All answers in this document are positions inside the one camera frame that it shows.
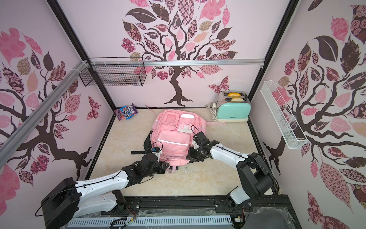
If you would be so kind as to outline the black backpack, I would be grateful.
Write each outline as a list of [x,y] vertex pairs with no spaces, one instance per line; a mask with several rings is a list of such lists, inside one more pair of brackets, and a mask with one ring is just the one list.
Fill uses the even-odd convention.
[[[146,137],[145,141],[144,141],[144,149],[143,150],[139,150],[139,151],[131,151],[131,155],[144,155],[146,154],[149,150],[151,150],[152,146],[152,142],[151,142],[151,135],[153,134],[153,131],[151,130],[148,134],[148,136]],[[170,166],[167,167],[167,171],[169,173],[173,173],[179,170],[179,167],[173,167],[171,164],[169,164]]]

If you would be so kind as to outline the pink backpack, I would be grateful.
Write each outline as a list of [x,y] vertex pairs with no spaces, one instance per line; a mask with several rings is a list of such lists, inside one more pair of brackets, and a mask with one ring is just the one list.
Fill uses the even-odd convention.
[[196,113],[164,110],[156,117],[152,126],[151,150],[154,147],[163,149],[160,162],[167,162],[173,167],[187,165],[190,163],[186,159],[189,148],[194,146],[193,136],[199,132],[205,134],[206,126],[207,122]]

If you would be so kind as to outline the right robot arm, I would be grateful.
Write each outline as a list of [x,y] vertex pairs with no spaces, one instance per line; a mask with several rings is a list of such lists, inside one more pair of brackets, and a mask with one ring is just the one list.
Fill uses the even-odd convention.
[[258,153],[240,153],[215,140],[204,146],[194,144],[189,148],[186,158],[192,162],[203,162],[211,158],[235,168],[241,184],[228,194],[229,202],[233,205],[239,205],[250,199],[259,199],[276,182]]

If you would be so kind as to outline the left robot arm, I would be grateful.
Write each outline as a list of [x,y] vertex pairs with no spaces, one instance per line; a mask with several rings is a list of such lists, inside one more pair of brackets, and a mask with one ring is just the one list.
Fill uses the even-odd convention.
[[83,181],[66,178],[41,201],[45,227],[58,229],[86,212],[93,198],[140,184],[145,177],[164,174],[169,167],[169,163],[159,161],[155,154],[146,154],[140,161],[104,177]]

